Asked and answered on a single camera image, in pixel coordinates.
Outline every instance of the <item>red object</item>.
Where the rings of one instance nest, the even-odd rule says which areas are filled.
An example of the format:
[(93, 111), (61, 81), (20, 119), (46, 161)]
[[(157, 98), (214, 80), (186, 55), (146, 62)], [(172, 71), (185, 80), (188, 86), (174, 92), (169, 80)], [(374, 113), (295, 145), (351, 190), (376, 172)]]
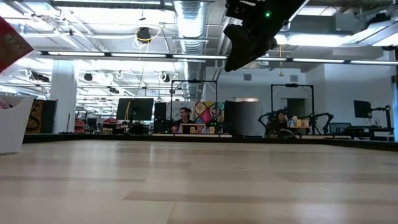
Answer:
[(33, 48), (0, 17), (0, 73)]
[(106, 120), (104, 120), (104, 124), (117, 124), (118, 121), (114, 118), (108, 118)]

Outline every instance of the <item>green light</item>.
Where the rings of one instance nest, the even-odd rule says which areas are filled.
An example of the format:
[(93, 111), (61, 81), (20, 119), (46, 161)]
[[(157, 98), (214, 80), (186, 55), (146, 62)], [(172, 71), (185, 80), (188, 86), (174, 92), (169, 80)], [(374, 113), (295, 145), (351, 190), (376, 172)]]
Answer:
[(270, 18), (271, 17), (271, 12), (270, 11), (267, 11), (266, 13), (265, 13), (265, 16), (266, 16), (266, 18)]

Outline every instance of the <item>white column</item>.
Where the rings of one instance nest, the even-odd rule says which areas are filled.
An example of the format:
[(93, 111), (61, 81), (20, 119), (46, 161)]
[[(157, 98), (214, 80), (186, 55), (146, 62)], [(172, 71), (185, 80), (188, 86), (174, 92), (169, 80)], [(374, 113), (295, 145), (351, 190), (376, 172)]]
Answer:
[[(386, 60), (395, 60), (394, 51), (384, 51)], [(395, 66), (388, 66), (389, 76), (397, 75)], [(398, 83), (392, 84), (392, 117), (391, 126), (394, 128), (394, 140), (398, 142)]]
[(74, 61), (54, 60), (50, 99), (57, 100), (53, 133), (74, 132), (79, 70)]

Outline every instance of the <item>white wall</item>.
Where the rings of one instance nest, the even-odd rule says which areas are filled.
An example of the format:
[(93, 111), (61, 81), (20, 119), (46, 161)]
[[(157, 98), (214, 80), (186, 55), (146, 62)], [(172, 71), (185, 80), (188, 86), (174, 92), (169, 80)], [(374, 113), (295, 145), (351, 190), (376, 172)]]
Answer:
[[(208, 68), (207, 74), (213, 75), (214, 70)], [(283, 69), (283, 77), (279, 76), (280, 70), (275, 69), (250, 69), (235, 72), (223, 72), (218, 82), (218, 101), (233, 101), (234, 98), (257, 98), (259, 106), (255, 115), (248, 118), (247, 122), (253, 126), (253, 133), (249, 135), (263, 135), (265, 129), (257, 122), (258, 117), (271, 111), (271, 84), (286, 84), (290, 82), (290, 75), (298, 75), (298, 83), (305, 84), (305, 74), (299, 69)], [(243, 74), (252, 74), (252, 81), (244, 81)], [(203, 95), (206, 100), (215, 100), (215, 94), (207, 86)], [(274, 87), (274, 110), (284, 107), (284, 98), (303, 98), (311, 102), (311, 89)]]
[[(334, 114), (332, 122), (370, 125), (368, 119), (355, 118), (353, 101), (370, 101), (372, 108), (391, 105), (392, 84), (388, 68), (371, 65), (320, 65), (309, 71), (306, 81), (315, 85), (315, 113)], [(385, 112), (373, 112), (372, 124), (375, 121), (386, 127)], [(323, 118), (318, 124), (322, 127), (325, 122), (326, 118)]]

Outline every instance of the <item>man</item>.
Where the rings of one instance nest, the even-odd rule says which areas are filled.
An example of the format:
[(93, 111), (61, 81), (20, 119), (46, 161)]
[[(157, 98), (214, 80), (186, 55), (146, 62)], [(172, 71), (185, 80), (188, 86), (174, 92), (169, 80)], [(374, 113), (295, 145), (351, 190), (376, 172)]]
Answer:
[(194, 124), (191, 118), (191, 109), (190, 108), (180, 108), (180, 118), (178, 121), (174, 122), (174, 126), (180, 127), (180, 124)]

